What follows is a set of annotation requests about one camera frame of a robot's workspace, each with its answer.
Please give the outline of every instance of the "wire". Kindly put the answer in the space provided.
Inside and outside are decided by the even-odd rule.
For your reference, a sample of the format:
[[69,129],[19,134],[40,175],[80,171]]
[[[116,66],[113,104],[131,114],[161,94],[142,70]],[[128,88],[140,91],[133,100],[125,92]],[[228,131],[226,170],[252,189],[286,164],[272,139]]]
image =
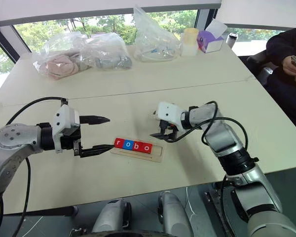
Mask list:
[[222,185],[221,185],[221,211],[222,211],[222,218],[223,218],[223,221],[225,222],[225,224],[227,225],[227,228],[230,232],[231,235],[234,236],[234,232],[233,232],[233,229],[231,228],[228,220],[227,220],[227,217],[226,217],[226,213],[225,213],[225,209],[224,209],[224,206],[223,206],[223,189],[225,187],[225,184],[226,184],[226,180],[227,180],[227,177],[224,176],[223,180],[222,180]]
[[173,142],[180,141],[182,138],[189,135],[192,131],[198,129],[200,126],[210,122],[211,120],[227,120],[227,121],[231,121],[231,122],[234,122],[235,124],[237,124],[241,128],[241,130],[243,131],[243,134],[245,136],[245,149],[247,150],[247,148],[248,148],[248,134],[246,132],[246,129],[244,128],[244,126],[240,122],[238,122],[237,120],[235,120],[233,118],[228,118],[228,117],[216,117],[216,118],[211,118],[211,119],[205,120],[205,121],[199,123],[194,128],[191,128],[189,131],[187,131],[186,133],[184,133],[180,137],[178,137],[178,138],[176,138],[174,140],[166,139],[165,141],[168,142],[168,143],[173,143]]
[[12,118],[10,118],[10,120],[6,123],[6,125],[11,124],[16,117],[18,117],[20,115],[20,113],[22,113],[23,111],[25,111],[29,106],[36,104],[37,102],[40,101],[44,101],[44,100],[61,100],[61,101],[66,101],[66,98],[62,98],[62,97],[54,97],[54,96],[49,96],[49,97],[43,97],[37,100],[34,100],[30,103],[28,103],[27,105],[25,105],[23,108],[21,108],[15,115],[12,116]]
[[27,231],[22,237],[25,237],[29,232],[31,232],[31,230],[40,222],[42,218],[43,216],[41,216],[40,219],[32,226],[32,228],[30,228],[29,231]]
[[185,205],[184,205],[184,210],[186,209],[186,206],[187,206],[187,197],[185,197]]
[[27,184],[27,187],[26,187],[26,197],[25,197],[25,203],[24,203],[24,208],[23,208],[23,212],[22,212],[22,215],[21,215],[21,219],[20,219],[20,222],[18,224],[18,227],[16,228],[16,230],[15,230],[15,232],[13,234],[13,237],[16,237],[17,234],[19,233],[20,229],[21,229],[21,226],[23,224],[24,217],[25,217],[25,214],[26,214],[26,209],[28,207],[28,202],[29,202],[30,184],[31,184],[31,165],[30,165],[30,161],[29,161],[29,159],[27,157],[26,157],[25,161],[26,161],[26,164],[28,165],[28,184]]
[[[12,118],[6,123],[6,125],[11,124],[15,120],[15,118],[18,117],[29,106],[31,106],[33,104],[36,104],[38,102],[44,101],[44,100],[60,100],[63,103],[66,103],[67,102],[67,99],[66,98],[63,98],[63,97],[54,97],[54,96],[43,97],[43,98],[34,100],[34,101],[28,103],[27,105],[25,105],[24,107],[22,107],[15,115],[13,115]],[[31,184],[31,165],[30,165],[30,161],[29,161],[29,159],[27,157],[25,158],[25,161],[26,161],[26,164],[27,164],[27,167],[28,167],[28,182],[27,182],[27,187],[26,187],[26,197],[25,197],[25,203],[24,203],[24,208],[23,208],[23,212],[22,212],[22,215],[21,215],[21,219],[20,219],[20,222],[18,224],[17,229],[15,230],[15,232],[13,234],[13,237],[16,237],[17,234],[19,233],[20,229],[21,229],[21,226],[23,224],[24,217],[25,217],[25,214],[26,214],[26,209],[28,207],[28,202],[29,202],[30,184]]]
[[2,224],[2,220],[3,220],[3,198],[1,198],[0,200],[0,227]]
[[190,210],[191,210],[191,212],[192,212],[192,214],[191,214],[191,216],[190,216],[190,218],[189,218],[189,221],[191,221],[192,216],[196,216],[196,214],[195,214],[195,212],[193,211],[192,206],[191,206],[191,203],[190,203],[190,201],[189,201],[189,198],[188,198],[188,192],[187,192],[187,187],[186,187],[186,196],[187,196],[187,201],[188,201],[189,208],[190,208]]
[[210,101],[206,104],[214,104],[215,105],[215,111],[214,111],[214,115],[213,115],[213,118],[211,119],[211,121],[209,122],[209,125],[207,126],[207,128],[205,129],[205,131],[203,132],[203,135],[202,135],[202,143],[204,143],[206,146],[208,146],[207,142],[205,142],[205,135],[206,133],[208,132],[208,130],[211,128],[211,126],[213,125],[214,123],[214,118],[216,118],[217,116],[217,112],[218,112],[218,104],[216,101]]

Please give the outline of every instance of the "floor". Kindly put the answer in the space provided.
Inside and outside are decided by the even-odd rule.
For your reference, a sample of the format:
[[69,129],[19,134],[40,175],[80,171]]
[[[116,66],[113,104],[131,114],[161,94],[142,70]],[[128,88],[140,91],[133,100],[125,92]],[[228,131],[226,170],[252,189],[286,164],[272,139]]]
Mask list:
[[[284,214],[296,225],[296,168],[271,173],[267,177],[282,201]],[[204,198],[204,192],[212,188],[212,184],[188,187],[189,202],[186,187],[171,190],[185,207],[195,237],[223,236],[212,205]],[[247,224],[237,216],[229,193],[230,191],[227,189],[224,195],[226,213],[236,236],[246,236]],[[159,223],[157,215],[158,196],[159,192],[125,198],[132,205],[132,229],[162,231],[162,225]],[[79,205],[79,213],[74,218],[64,216],[27,217],[18,236],[68,237],[72,228],[84,227],[90,230],[105,204],[106,201]],[[19,217],[4,217],[0,237],[12,236],[18,221]]]

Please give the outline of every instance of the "blue letter block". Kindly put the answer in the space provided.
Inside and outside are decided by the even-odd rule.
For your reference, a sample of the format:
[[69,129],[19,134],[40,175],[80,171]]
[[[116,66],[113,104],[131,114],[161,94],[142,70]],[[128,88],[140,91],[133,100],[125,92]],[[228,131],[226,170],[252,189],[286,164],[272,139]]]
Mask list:
[[131,140],[125,140],[123,149],[125,150],[133,150],[134,141]]

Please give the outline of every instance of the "red letter block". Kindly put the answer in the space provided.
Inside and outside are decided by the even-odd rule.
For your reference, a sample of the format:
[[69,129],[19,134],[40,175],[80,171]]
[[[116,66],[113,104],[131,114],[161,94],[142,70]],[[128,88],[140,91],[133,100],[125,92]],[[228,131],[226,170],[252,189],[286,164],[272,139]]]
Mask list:
[[152,144],[150,143],[143,143],[141,152],[150,154],[152,150]]
[[114,146],[117,148],[123,148],[125,139],[116,138],[114,142]]
[[134,142],[134,145],[133,145],[133,151],[135,152],[141,152],[142,150],[142,146],[143,146],[143,143],[142,142]]

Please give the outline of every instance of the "dark jacket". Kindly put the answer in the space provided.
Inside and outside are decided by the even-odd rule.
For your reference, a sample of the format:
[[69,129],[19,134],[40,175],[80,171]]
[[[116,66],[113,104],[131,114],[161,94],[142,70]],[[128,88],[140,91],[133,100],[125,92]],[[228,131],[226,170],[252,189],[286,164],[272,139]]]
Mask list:
[[296,56],[296,28],[270,38],[266,44],[266,55],[273,64],[279,66],[273,74],[281,81],[296,86],[294,77],[287,75],[282,68],[284,58]]

